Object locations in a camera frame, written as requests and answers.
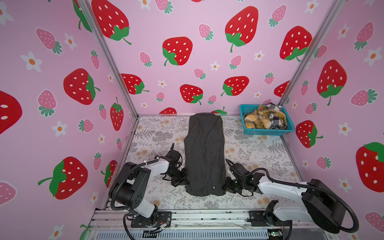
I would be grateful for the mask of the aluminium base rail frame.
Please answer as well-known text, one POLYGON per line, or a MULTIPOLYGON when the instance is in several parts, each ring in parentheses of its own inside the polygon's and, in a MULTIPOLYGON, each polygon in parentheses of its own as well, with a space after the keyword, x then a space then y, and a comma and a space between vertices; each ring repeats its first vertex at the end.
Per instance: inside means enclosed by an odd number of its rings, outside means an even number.
POLYGON ((86 240, 340 240, 315 224, 294 221, 271 227, 251 223, 250 210, 171 210, 167 227, 132 228, 123 211, 95 211, 86 240))

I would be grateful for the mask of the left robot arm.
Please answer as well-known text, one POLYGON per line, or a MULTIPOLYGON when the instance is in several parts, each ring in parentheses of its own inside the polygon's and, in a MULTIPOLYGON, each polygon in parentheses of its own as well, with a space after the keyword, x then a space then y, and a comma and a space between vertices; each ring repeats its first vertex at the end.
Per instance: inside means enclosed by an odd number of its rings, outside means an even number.
POLYGON ((181 163, 168 157, 156 156, 154 160, 141 164, 127 162, 110 187, 111 209, 128 211, 124 217, 131 228, 155 228, 160 232, 171 226, 171 212, 160 212, 157 205, 145 198, 149 180, 155 176, 170 177, 172 186, 188 185, 187 170, 179 169, 181 163))

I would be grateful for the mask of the dark grey pinstripe shirt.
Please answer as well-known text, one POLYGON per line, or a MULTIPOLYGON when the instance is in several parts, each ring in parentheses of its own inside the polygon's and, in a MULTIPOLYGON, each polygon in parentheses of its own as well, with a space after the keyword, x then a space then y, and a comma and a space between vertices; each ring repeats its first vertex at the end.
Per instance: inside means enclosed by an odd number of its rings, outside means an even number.
POLYGON ((198 197, 223 196, 227 173, 222 118, 213 113, 191 116, 184 144, 187 193, 198 197))

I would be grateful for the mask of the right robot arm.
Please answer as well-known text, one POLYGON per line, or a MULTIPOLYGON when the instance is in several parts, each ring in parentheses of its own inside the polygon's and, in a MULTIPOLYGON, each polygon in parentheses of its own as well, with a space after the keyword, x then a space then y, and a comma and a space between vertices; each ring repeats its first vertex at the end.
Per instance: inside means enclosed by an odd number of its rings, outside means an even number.
POLYGON ((321 181, 313 179, 309 183, 292 183, 273 179, 268 175, 256 173, 228 177, 223 190, 241 195, 244 190, 251 194, 276 195, 289 199, 289 203, 271 201, 264 212, 253 218, 254 222, 276 226, 288 221, 313 223, 326 232, 356 233, 360 224, 352 208, 321 181))

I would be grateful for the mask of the yellow plaid shirt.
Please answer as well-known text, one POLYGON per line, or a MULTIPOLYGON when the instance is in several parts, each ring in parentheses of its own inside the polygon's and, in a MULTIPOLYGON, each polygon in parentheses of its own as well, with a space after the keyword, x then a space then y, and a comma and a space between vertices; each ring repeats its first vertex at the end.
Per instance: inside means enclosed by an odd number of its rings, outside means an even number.
POLYGON ((247 129, 285 130, 288 127, 288 120, 282 110, 282 106, 274 104, 259 105, 252 112, 245 114, 245 127, 247 129))

